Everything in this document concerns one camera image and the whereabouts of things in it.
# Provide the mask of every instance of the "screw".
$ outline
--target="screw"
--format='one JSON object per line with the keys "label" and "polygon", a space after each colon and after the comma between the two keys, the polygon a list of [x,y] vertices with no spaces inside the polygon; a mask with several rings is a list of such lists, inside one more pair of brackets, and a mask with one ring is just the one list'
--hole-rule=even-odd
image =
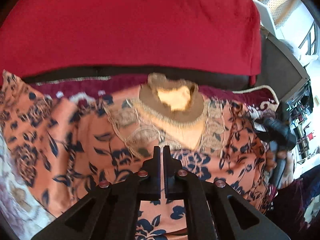
{"label": "screw", "polygon": [[141,177],[141,178],[144,178],[144,177],[148,176],[148,172],[146,172],[146,171],[139,171],[139,172],[138,172],[138,176]]}
{"label": "screw", "polygon": [[218,179],[215,181],[215,184],[217,187],[224,187],[226,185],[226,182],[221,179]]}
{"label": "screw", "polygon": [[109,186],[110,186],[110,182],[107,180],[102,180],[99,182],[99,187],[101,187],[101,188],[107,188]]}
{"label": "screw", "polygon": [[186,170],[178,170],[178,175],[181,177],[184,177],[188,174],[188,172]]}

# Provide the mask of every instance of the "brown fabric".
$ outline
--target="brown fabric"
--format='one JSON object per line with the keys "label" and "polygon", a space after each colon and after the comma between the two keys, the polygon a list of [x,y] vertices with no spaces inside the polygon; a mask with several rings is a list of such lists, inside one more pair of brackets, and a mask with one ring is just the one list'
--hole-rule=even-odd
{"label": "brown fabric", "polygon": [[[169,106],[164,105],[157,96],[157,89],[173,90],[186,86],[190,90],[191,100],[188,109],[185,111],[171,111]],[[148,84],[142,85],[139,99],[149,108],[154,109],[163,116],[181,125],[191,124],[203,113],[204,100],[198,92],[195,83],[185,80],[169,81],[163,74],[151,74],[148,77]]]}

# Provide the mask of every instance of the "window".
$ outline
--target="window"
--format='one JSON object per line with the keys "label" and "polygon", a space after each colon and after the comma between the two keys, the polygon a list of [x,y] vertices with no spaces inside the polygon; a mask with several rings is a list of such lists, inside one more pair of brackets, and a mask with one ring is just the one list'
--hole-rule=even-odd
{"label": "window", "polygon": [[313,22],[307,36],[304,38],[303,42],[300,44],[299,49],[302,50],[306,55],[313,55],[317,53],[318,50],[318,37],[317,37],[318,26]]}

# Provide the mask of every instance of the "gold trim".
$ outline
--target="gold trim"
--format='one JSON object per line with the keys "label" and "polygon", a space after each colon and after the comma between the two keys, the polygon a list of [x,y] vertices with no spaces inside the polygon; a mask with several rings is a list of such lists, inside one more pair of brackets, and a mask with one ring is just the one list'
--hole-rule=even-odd
{"label": "gold trim", "polygon": [[258,86],[258,87],[254,87],[254,88],[249,88],[249,89],[245,89],[245,90],[239,90],[239,91],[232,91],[232,93],[234,94],[244,94],[244,93],[250,93],[250,92],[253,92],[253,91],[257,91],[257,90],[260,90],[260,89],[263,89],[263,88],[266,88],[268,90],[270,90],[271,94],[273,95],[277,105],[279,105],[279,99],[276,95],[276,92],[268,85],[261,85],[261,86]]}

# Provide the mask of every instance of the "red object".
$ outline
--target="red object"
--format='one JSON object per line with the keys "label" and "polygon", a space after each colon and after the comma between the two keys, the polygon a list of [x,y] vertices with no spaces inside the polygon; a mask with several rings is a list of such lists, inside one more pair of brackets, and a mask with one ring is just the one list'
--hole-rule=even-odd
{"label": "red object", "polygon": [[309,138],[309,141],[311,141],[315,137],[315,136],[313,136],[313,132],[309,133],[307,136]]}
{"label": "red object", "polygon": [[155,64],[255,76],[252,0],[19,0],[0,29],[0,69]]}

